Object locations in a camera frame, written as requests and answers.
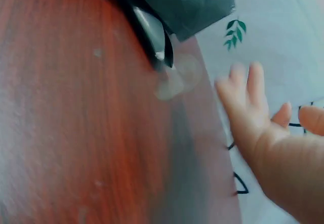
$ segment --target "finger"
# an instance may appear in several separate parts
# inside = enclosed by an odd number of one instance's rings
[[[235,87],[245,84],[245,69],[241,64],[235,64],[231,67],[229,78]]]
[[[250,66],[247,90],[252,105],[263,108],[265,102],[264,73],[260,63],[253,63]]]
[[[284,128],[288,128],[291,117],[292,105],[290,102],[287,102],[281,106],[280,110],[272,117],[271,121]]]
[[[227,115],[230,117],[233,108],[235,108],[235,99],[233,98],[234,88],[231,81],[228,79],[217,80],[215,82],[215,88]]]
[[[313,134],[324,136],[324,109],[316,106],[304,106],[299,110],[299,122]]]

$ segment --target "smudge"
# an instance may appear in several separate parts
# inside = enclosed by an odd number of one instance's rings
[[[88,213],[88,209],[87,207],[81,207],[79,209],[79,213],[78,213],[78,224],[87,224],[87,213]]]
[[[96,181],[95,181],[95,186],[97,186],[98,188],[101,188],[101,187],[104,186],[104,183],[101,182],[101,181],[96,180]]]
[[[97,58],[101,58],[102,56],[102,50],[100,48],[96,48],[93,50],[93,55]]]

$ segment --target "wood grain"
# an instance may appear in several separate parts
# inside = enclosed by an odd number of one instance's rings
[[[0,0],[0,223],[240,223],[206,71],[158,78],[112,0]]]

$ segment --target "leaf pattern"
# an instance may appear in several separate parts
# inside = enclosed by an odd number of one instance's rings
[[[228,36],[228,35],[233,35],[233,33],[234,33],[234,31],[233,31],[233,30],[230,30],[230,31],[226,34],[226,36]]]
[[[227,45],[227,50],[229,51],[231,49],[231,46],[232,46],[232,42],[231,40],[227,40],[225,43],[224,43],[224,46]]]
[[[244,30],[245,33],[247,33],[247,26],[244,22],[238,20],[239,26]]]
[[[235,35],[232,38],[232,42],[233,42],[234,47],[236,48],[237,37]]]
[[[228,29],[230,29],[232,26],[233,26],[233,24],[234,24],[234,22],[235,22],[236,20],[232,20],[232,21],[230,21],[228,24],[227,24],[227,30]]]
[[[236,34],[237,34],[237,38],[242,43],[242,32],[239,28],[236,28]]]
[[[239,40],[241,43],[243,41],[243,33],[247,33],[247,26],[243,21],[240,20],[232,20],[227,24],[227,33],[225,37],[229,36],[228,40],[224,43],[224,46],[227,46],[227,50],[230,51],[232,45],[234,48],[236,48],[237,40]]]

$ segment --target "black object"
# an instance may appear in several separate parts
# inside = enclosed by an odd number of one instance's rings
[[[244,188],[244,190],[238,190],[237,194],[238,195],[246,195],[249,193],[248,187],[246,186],[246,184],[243,182],[243,180],[240,178],[240,176],[238,176],[238,174],[236,172],[234,172],[234,178],[236,178],[240,184],[242,185],[242,187]]]
[[[173,66],[173,47],[163,23],[145,0],[119,0],[153,67]]]
[[[234,11],[234,0],[145,0],[165,28],[184,41]]]

